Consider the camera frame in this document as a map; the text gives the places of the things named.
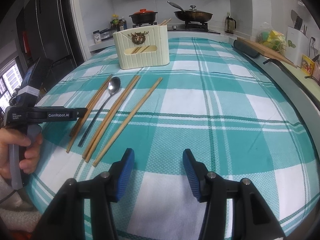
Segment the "deer head emblem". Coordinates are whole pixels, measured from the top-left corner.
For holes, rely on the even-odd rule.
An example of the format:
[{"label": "deer head emblem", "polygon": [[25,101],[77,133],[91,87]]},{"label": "deer head emblem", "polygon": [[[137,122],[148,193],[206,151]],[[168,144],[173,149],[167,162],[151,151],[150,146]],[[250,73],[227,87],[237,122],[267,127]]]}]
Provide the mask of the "deer head emblem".
[{"label": "deer head emblem", "polygon": [[131,36],[131,40],[133,44],[140,45],[146,41],[146,35],[149,32],[143,32],[143,33],[135,33],[135,34],[128,34],[128,36]]}]

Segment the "refrigerator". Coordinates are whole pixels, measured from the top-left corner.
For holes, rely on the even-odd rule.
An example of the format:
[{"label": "refrigerator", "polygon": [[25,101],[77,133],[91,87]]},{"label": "refrigerator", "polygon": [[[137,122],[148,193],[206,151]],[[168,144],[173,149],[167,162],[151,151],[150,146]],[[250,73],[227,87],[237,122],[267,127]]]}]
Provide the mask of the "refrigerator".
[{"label": "refrigerator", "polygon": [[43,83],[47,91],[84,62],[69,1],[30,0],[24,8],[25,29],[33,60],[39,57],[52,60]]}]

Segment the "blue gripper pad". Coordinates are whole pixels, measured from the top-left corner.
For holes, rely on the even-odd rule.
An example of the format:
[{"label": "blue gripper pad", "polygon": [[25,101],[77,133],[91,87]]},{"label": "blue gripper pad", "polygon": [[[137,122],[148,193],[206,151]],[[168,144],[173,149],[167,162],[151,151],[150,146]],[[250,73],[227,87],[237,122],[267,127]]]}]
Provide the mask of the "blue gripper pad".
[{"label": "blue gripper pad", "polygon": [[186,171],[187,177],[188,177],[188,181],[192,190],[192,193],[194,195],[195,198],[197,198],[197,200],[200,200],[200,181],[196,175],[196,171],[194,170],[193,165],[191,164],[191,162],[194,160],[193,154],[191,153],[191,156],[193,157],[190,158],[190,149],[185,149],[183,151],[182,154],[182,162],[183,162],[183,166],[184,166],[184,170]]},{"label": "blue gripper pad", "polygon": [[116,199],[119,201],[124,193],[125,193],[125,189],[127,188],[129,179],[130,179],[130,175],[131,175],[131,171],[133,169],[133,165],[134,165],[134,150],[127,148],[127,150],[125,151],[121,162],[125,162],[123,164],[123,169],[120,173],[119,179],[118,179],[118,183],[117,183],[117,193],[116,193]]}]

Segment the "teal plaid tablecloth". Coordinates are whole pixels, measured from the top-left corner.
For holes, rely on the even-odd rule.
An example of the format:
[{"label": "teal plaid tablecloth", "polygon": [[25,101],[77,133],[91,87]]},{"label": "teal plaid tablecloth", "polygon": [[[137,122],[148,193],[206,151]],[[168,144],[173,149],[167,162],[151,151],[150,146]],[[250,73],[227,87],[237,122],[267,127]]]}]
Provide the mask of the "teal plaid tablecloth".
[{"label": "teal plaid tablecloth", "polygon": [[[85,107],[110,73],[120,77],[123,89],[135,74],[141,75],[89,164],[81,155],[120,93],[79,148],[101,102],[97,104],[69,154],[68,134],[74,122],[43,125],[41,159],[28,186],[33,202],[44,212],[66,179],[91,179],[107,171],[130,147],[135,151],[134,170],[124,197],[112,205],[120,238],[198,239],[205,203],[193,197],[185,176],[182,152],[190,148],[196,160],[224,178],[250,178],[289,234],[317,202],[319,180],[313,143],[288,99],[257,65],[227,43],[175,38],[169,40],[169,48],[168,65],[132,70],[121,70],[115,47],[107,48],[41,100],[42,106]],[[93,168],[97,153],[159,77],[163,81]],[[229,238],[231,201],[227,217]],[[89,202],[85,230],[92,238]]]}]

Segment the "bottle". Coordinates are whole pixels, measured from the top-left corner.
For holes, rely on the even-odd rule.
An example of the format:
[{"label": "bottle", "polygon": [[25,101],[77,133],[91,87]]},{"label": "bottle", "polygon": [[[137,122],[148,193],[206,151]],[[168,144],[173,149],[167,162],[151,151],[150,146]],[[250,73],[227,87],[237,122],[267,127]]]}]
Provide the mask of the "bottle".
[{"label": "bottle", "polygon": [[117,26],[119,24],[119,16],[116,14],[113,14],[112,15],[112,22],[113,22],[113,25]]},{"label": "bottle", "polygon": [[126,29],[128,29],[128,27],[127,27],[127,21],[125,20],[125,18],[122,16],[121,17],[121,20],[122,20],[122,25],[123,25],[123,28],[126,30]]},{"label": "bottle", "polygon": [[124,30],[123,22],[122,22],[122,19],[120,19],[120,21],[119,21],[119,31],[123,31],[123,30]]},{"label": "bottle", "polygon": [[237,28],[237,22],[236,20],[232,19],[230,17],[230,13],[227,12],[227,17],[226,17],[226,28],[225,32],[233,34],[233,31]]}]

